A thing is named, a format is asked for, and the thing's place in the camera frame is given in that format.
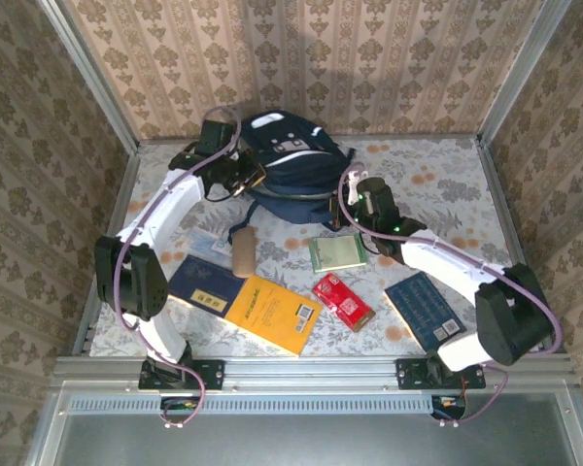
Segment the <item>vent grille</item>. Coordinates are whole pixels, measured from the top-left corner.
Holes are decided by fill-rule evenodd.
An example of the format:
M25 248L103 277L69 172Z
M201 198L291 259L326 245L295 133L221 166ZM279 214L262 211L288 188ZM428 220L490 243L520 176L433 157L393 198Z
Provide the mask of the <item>vent grille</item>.
M159 395L73 396L70 415L159 414ZM397 396L209 396L208 415L369 415L429 414L430 395Z

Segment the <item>green notebook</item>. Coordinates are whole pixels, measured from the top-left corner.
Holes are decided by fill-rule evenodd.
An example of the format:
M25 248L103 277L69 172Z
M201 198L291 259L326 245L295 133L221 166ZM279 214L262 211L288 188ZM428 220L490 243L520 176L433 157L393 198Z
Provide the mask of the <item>green notebook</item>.
M367 264L360 235L313 238L309 245L313 272L347 269Z

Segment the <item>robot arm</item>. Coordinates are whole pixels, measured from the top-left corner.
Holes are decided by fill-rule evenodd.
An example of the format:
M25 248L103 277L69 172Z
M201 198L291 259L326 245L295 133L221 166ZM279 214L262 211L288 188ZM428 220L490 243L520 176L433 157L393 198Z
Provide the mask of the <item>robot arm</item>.
M138 329L148 344L148 356L153 359L191 363L188 342L179 334L169 314L162 311L168 297L168 281L159 259L170 235L214 183L238 195L264 178L263 169L250 152L237 147L194 175L189 174L191 167L224 147L232 132L231 125L205 120L199 142L194 145L195 153L182 151L173 158L162 185L140 215L116 238L102 237L95 244L100 299L114 304L114 276L119 269L122 320L132 329ZM118 268L120 251L126 243L129 243L127 254Z
M479 259L447 245L418 220L400 216L393 193L383 179L367 178L366 172L360 176L351 172L351 175L348 203L358 199L350 207L355 222L382 236L395 234L408 240L372 237L378 251L435 277L475 306L477 330L457 335L438 349L437 355L448 369L446 372L459 372L490 360L511 365L551 335L552 325L542 310L497 279L497 276L506 277L544 302L542 290L529 267L488 263L484 263L483 269L471 266Z
M196 152L180 152L169 164L162 186L152 201L116 238L100 238L95 245L95 269L98 294L113 304L115 271L120 270L120 312L128 325L138 330L148 342L149 357L160 361L190 365L188 342L162 312L168 296L168 281L159 265L171 233L184 215L209 192L213 183L221 183L237 195L246 187L257 185L265 177L249 151L237 148L217 161L203 166L193 175L188 170L200 164L228 143L233 127L206 120ZM399 263L424 271L455 289L476 308L477 330L458 335L438 350L441 366L460 370L480 362L495 360L509 365L550 335L548 319L530 301L497 282L484 270L467 263L473 256L458 250L447 252L443 244L419 221L399 215L391 189L380 178L356 174L350 183L350 211L355 221L373 232L394 233L410 241L391 241L373 237L380 253ZM120 251L129 243L124 263L118 267ZM503 268L485 264L502 276L544 299L532 271L517 264Z

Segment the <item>red package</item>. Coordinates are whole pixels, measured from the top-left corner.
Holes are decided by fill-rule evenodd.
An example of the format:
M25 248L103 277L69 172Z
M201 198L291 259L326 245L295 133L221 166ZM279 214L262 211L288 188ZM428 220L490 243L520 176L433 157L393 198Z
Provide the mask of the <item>red package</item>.
M334 274L328 274L313 287L313 294L334 311L343 322L358 332L376 315Z

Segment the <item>patterned tablecloth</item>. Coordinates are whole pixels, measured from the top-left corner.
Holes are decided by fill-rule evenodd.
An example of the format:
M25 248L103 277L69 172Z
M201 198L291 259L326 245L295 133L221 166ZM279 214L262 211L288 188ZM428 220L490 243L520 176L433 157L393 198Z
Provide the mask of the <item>patterned tablecloth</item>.
M420 219L436 234L488 261L509 264L509 255L486 178L472 140L349 140L342 145L358 151L370 175L384 177L403 215ZM145 207L167 170L168 161L182 146L144 146L141 166L125 223ZM214 190L212 197L223 195ZM161 255L170 278L189 253L190 231L201 228L225 235L244 218L251 200L219 204L199 203L183 219ZM324 275L314 274L308 243L331 233L320 225L291 225L264 209L257 209L251 225L257 228L257 274L292 291L312 297L311 288ZM401 318L384 297L384 288L415 273L383 256L369 254L365 267L337 274L376 312L358 334L324 309L301 355L397 355L422 353ZM434 284L468 328L474 328L473 308L456 292ZM190 341L196 356L272 356L289 354L208 313L169 300L166 311ZM112 309L103 306L96 324L91 356L145 354L136 339L117 323Z

